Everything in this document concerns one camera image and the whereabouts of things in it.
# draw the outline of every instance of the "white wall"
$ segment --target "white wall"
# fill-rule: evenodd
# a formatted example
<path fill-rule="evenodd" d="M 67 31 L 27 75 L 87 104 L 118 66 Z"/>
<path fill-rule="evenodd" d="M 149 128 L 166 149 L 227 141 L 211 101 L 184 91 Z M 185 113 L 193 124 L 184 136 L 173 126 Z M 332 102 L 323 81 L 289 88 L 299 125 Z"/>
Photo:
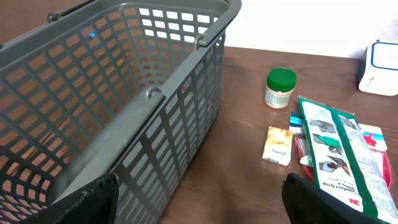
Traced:
<path fill-rule="evenodd" d="M 242 0 L 226 45 L 359 57 L 383 29 L 398 37 L 398 0 Z"/>

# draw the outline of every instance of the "green lid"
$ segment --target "green lid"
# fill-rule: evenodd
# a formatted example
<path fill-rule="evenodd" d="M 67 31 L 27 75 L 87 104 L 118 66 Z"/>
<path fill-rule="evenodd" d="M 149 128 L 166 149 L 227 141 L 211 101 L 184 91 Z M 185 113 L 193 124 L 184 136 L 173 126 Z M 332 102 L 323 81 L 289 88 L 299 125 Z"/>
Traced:
<path fill-rule="evenodd" d="M 285 93 L 294 89 L 296 81 L 296 73 L 290 69 L 274 68 L 268 74 L 267 85 L 271 90 Z"/>

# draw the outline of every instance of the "white device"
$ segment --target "white device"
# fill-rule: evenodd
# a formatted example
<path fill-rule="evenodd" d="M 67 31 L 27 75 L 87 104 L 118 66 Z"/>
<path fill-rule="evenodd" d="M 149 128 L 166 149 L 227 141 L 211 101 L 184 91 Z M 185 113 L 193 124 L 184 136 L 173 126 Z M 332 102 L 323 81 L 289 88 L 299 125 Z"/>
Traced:
<path fill-rule="evenodd" d="M 398 94 L 398 43 L 369 44 L 359 63 L 358 88 L 386 96 Z"/>

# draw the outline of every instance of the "jar label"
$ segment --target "jar label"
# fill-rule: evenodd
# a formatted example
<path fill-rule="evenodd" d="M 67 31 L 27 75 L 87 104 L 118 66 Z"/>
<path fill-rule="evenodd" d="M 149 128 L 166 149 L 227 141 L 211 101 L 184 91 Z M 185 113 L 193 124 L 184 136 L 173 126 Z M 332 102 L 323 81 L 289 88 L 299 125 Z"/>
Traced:
<path fill-rule="evenodd" d="M 275 108 L 283 108 L 289 103 L 290 94 L 277 96 L 270 91 L 266 91 L 265 102 Z"/>

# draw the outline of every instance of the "jar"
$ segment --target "jar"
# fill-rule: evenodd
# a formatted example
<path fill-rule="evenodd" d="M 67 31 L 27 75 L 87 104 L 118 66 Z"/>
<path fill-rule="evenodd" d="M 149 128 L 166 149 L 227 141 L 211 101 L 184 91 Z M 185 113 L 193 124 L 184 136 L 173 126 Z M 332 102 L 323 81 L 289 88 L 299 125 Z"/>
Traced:
<path fill-rule="evenodd" d="M 274 68 L 268 73 L 264 102 L 275 109 L 285 108 L 296 86 L 296 73 L 288 68 Z"/>

